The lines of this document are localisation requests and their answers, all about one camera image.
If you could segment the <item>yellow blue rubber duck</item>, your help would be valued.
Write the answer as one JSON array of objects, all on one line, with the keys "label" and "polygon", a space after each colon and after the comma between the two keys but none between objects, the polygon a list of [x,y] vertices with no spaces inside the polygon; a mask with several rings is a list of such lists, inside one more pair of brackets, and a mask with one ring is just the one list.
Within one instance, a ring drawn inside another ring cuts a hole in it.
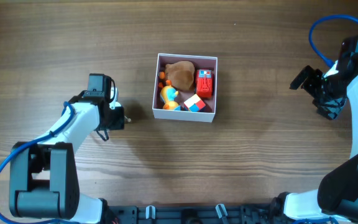
[{"label": "yellow blue rubber duck", "polygon": [[177,110],[180,111],[180,105],[175,101],[175,98],[178,96],[179,92],[172,86],[170,80],[166,81],[166,85],[162,82],[158,84],[160,91],[160,99],[163,101],[163,110]]}]

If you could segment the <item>brown plush toy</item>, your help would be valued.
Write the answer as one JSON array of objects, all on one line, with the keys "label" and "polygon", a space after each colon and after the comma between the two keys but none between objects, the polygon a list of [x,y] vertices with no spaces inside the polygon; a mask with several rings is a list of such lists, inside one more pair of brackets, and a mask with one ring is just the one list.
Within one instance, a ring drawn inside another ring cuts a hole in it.
[{"label": "brown plush toy", "polygon": [[163,84],[169,80],[171,86],[181,91],[194,90],[195,66],[190,61],[166,64],[165,71],[158,74]]}]

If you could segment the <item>colourful puzzle cube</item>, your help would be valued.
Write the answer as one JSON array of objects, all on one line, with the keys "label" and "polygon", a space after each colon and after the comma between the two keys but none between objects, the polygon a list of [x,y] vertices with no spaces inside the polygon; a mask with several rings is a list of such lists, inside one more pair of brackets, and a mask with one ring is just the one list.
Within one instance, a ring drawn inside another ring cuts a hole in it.
[{"label": "colourful puzzle cube", "polygon": [[206,104],[197,94],[194,94],[184,102],[184,107],[187,111],[200,112],[204,110]]}]

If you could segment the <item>red toy car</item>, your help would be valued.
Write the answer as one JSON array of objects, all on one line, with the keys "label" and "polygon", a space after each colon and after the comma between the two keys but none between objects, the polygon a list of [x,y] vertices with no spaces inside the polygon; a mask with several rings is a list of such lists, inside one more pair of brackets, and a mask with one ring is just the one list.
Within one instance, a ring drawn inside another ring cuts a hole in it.
[{"label": "red toy car", "polygon": [[196,91],[200,98],[211,98],[213,95],[213,72],[200,69],[196,71]]}]

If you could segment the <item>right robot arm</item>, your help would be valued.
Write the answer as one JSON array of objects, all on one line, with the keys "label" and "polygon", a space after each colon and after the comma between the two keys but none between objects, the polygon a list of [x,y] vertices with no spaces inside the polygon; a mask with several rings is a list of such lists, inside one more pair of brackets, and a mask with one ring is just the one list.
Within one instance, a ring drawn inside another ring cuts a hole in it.
[{"label": "right robot arm", "polygon": [[349,159],[324,176],[318,189],[282,193],[272,200],[269,220],[280,223],[358,223],[358,35],[342,41],[339,58],[330,69],[306,66],[290,83],[313,97],[320,115],[335,119],[346,102],[352,116]]}]

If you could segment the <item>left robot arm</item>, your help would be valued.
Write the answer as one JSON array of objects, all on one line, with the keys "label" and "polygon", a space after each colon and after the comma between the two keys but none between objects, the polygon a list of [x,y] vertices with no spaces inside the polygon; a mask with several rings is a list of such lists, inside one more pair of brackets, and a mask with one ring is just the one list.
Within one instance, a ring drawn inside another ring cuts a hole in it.
[{"label": "left robot arm", "polygon": [[14,217],[119,223],[107,201],[81,194],[75,163],[75,152],[91,132],[107,141],[109,130],[124,127],[124,108],[116,98],[114,80],[92,73],[87,89],[64,104],[60,119],[39,142],[14,145],[9,186]]}]

